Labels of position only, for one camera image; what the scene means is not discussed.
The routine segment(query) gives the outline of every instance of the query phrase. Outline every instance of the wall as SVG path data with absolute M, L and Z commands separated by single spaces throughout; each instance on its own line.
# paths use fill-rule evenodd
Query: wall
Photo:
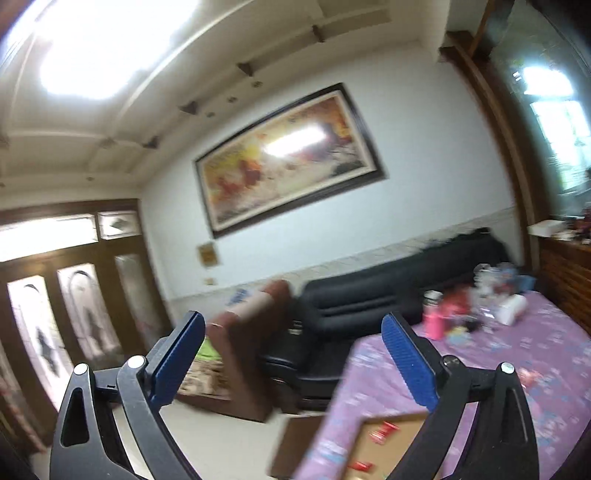
M 193 160 L 237 130 L 310 92 L 344 82 L 388 178 L 211 239 Z M 374 52 L 294 80 L 239 111 L 145 187 L 141 208 L 152 261 L 168 300 L 207 293 L 396 244 L 511 209 L 505 172 L 478 107 L 452 66 L 410 45 Z M 519 256 L 518 237 L 508 241 Z M 213 277 L 218 285 L 204 285 Z

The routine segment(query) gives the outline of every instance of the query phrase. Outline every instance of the red candy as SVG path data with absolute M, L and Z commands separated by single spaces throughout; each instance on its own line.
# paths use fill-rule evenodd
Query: red candy
M 353 470 L 357 470 L 358 472 L 369 472 L 374 467 L 373 463 L 362 463 L 362 462 L 355 462 L 349 468 Z
M 388 436 L 390 436 L 390 434 L 396 430 L 398 430 L 396 425 L 385 421 L 378 430 L 370 434 L 370 437 L 375 443 L 383 445 L 386 442 L 386 438 L 388 438 Z

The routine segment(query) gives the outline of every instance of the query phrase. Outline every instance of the floral bedsheet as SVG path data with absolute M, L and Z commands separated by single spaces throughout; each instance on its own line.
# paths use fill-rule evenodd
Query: floral bedsheet
M 574 321 L 537 292 L 525 294 L 528 310 L 511 327 L 492 333 L 433 342 L 442 354 L 458 356 L 470 367 L 515 365 L 526 396 L 540 456 L 540 480 L 548 480 L 569 455 L 591 419 L 591 339 Z M 421 335 L 422 327 L 415 327 Z M 330 403 L 295 480 L 339 478 L 365 418 L 423 410 L 414 401 L 381 336 L 358 340 L 344 378 Z M 450 475 L 459 459 L 476 411 L 468 405 L 443 464 Z

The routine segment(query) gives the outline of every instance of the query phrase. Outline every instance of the brown armchair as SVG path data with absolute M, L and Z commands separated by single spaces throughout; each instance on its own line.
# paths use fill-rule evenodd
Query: brown armchair
M 206 335 L 222 357 L 220 389 L 226 395 L 199 392 L 195 370 L 189 369 L 177 399 L 195 407 L 247 420 L 265 421 L 273 407 L 268 381 L 259 368 L 261 345 L 291 323 L 290 285 L 285 280 L 269 283 L 207 323 Z

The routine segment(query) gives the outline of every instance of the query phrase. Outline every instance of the wooden cabinet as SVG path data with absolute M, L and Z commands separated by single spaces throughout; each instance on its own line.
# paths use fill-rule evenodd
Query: wooden cabinet
M 540 239 L 546 295 L 591 335 L 591 246 Z

